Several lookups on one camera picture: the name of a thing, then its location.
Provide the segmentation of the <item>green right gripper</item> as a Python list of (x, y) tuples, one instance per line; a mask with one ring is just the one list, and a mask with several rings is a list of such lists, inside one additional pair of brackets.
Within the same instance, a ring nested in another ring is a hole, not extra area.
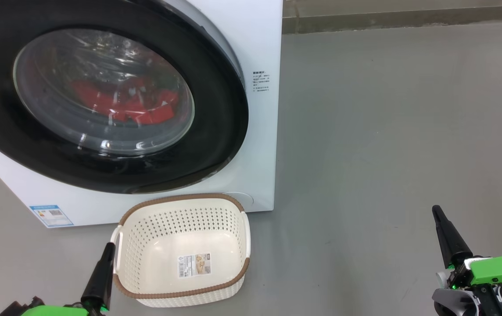
[(470, 288), (480, 284), (502, 284), (502, 256), (474, 257), (454, 224), (446, 217), (441, 206), (432, 206), (437, 238), (445, 268), (453, 267), (449, 275), (449, 288)]

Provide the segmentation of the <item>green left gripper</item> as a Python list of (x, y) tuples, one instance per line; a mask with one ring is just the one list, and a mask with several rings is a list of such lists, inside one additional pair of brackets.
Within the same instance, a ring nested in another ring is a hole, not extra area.
[(102, 316), (102, 310), (110, 310), (115, 252), (115, 243), (108, 242), (81, 296), (84, 308), (39, 305), (21, 316)]

